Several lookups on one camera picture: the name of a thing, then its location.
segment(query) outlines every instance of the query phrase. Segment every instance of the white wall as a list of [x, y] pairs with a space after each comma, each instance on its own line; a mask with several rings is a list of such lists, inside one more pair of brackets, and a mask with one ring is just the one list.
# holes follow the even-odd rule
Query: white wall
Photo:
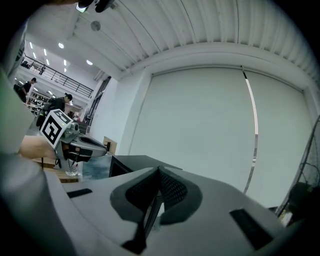
[[314, 125], [320, 115], [319, 89], [310, 85], [304, 90], [303, 94], [309, 109], [311, 124]]
[[92, 75], [72, 63], [63, 74], [92, 90], [97, 87], [98, 82], [94, 80]]
[[130, 148], [136, 130], [137, 121], [152, 78], [152, 75], [147, 70], [144, 70], [137, 75], [139, 76], [139, 80], [136, 81], [135, 84], [136, 93], [134, 95], [134, 99], [132, 101], [128, 117], [125, 122], [125, 126], [121, 135], [121, 140], [116, 149], [117, 155], [129, 155], [130, 153]]
[[112, 78], [103, 93], [92, 121], [90, 135], [101, 142], [104, 136], [117, 142], [117, 154], [121, 154], [121, 141], [126, 125], [130, 126], [131, 129], [133, 126], [127, 120], [134, 102], [137, 102], [137, 98], [139, 98], [137, 92], [141, 91], [139, 88], [144, 77], [143, 73], [143, 71], [137, 72], [135, 75], [127, 76], [119, 82]]
[[297, 173], [311, 121], [304, 95], [286, 84], [246, 72], [257, 111], [256, 165], [247, 195], [265, 207], [277, 207]]
[[97, 93], [102, 85], [102, 83], [104, 82], [105, 80], [105, 77], [102, 77], [99, 82], [97, 83], [94, 91], [92, 92], [91, 96], [90, 96], [90, 101], [87, 103], [87, 105], [81, 110], [80, 112], [80, 121], [83, 122], [84, 121], [84, 118], [85, 118], [85, 115], [87, 113], [87, 111], [89, 111], [89, 109], [91, 108], [94, 100], [95, 100], [95, 97], [97, 96]]
[[130, 155], [148, 155], [243, 191], [254, 139], [253, 108], [242, 72], [190, 69], [152, 78]]

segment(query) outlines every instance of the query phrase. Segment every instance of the black cable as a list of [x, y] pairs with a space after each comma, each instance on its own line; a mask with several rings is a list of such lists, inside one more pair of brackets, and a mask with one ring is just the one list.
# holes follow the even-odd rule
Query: black cable
[[304, 175], [304, 173], [303, 173], [303, 172], [301, 173], [301, 175], [304, 177], [305, 184], [307, 184], [307, 185], [308, 185], [308, 181], [307, 181], [306, 176]]
[[[317, 119], [317, 123], [318, 123], [318, 122], [320, 122], [320, 115], [318, 116], [318, 119]], [[304, 155], [303, 162], [301, 162], [300, 165], [299, 165], [299, 169], [300, 169], [300, 172], [301, 172], [301, 173], [300, 173], [300, 176], [303, 174], [303, 170], [305, 169], [305, 165], [307, 164], [307, 159], [308, 159], [308, 157], [309, 157], [309, 153], [310, 153], [312, 141], [313, 141], [313, 139], [314, 139], [314, 141], [316, 141], [316, 139], [315, 139], [315, 132], [316, 132], [316, 127], [318, 126], [317, 123], [314, 124], [314, 126], [313, 126], [313, 128], [312, 128], [312, 132], [311, 132], [310, 138], [309, 138], [308, 143], [307, 143], [307, 146], [306, 146], [306, 154], [303, 154], [303, 155]]]
[[318, 184], [317, 184], [317, 186], [319, 186], [319, 184], [320, 184], [320, 170], [319, 170], [319, 168], [318, 168], [317, 166], [315, 166], [315, 165], [311, 164], [311, 163], [308, 163], [308, 162], [305, 162], [304, 164], [306, 164], [306, 165], [308, 165], [308, 166], [312, 166], [312, 167], [316, 168], [316, 170], [317, 170], [317, 174], [319, 175], [319, 180], [318, 180]]
[[[318, 155], [318, 147], [317, 147], [316, 133], [314, 133], [313, 139], [314, 139], [315, 154], [316, 154], [316, 165], [319, 166], [319, 155]], [[320, 172], [319, 172], [319, 169], [318, 169], [318, 168], [317, 168], [317, 170], [318, 170], [318, 174], [319, 174], [319, 179], [318, 179], [318, 186], [319, 186], [319, 183], [320, 183]]]

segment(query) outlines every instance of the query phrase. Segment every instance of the wooden table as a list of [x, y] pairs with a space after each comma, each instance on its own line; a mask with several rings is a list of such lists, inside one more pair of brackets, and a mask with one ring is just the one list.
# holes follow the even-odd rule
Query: wooden table
[[[42, 167], [42, 161], [41, 158], [35, 158], [33, 159], [34, 162], [36, 162], [40, 167]], [[63, 170], [55, 170], [54, 167], [56, 166], [56, 161], [50, 158], [43, 158], [43, 169], [46, 171], [51, 171], [54, 172], [61, 183], [75, 183], [75, 182], [79, 182], [79, 176], [68, 176], [66, 174], [65, 171]]]

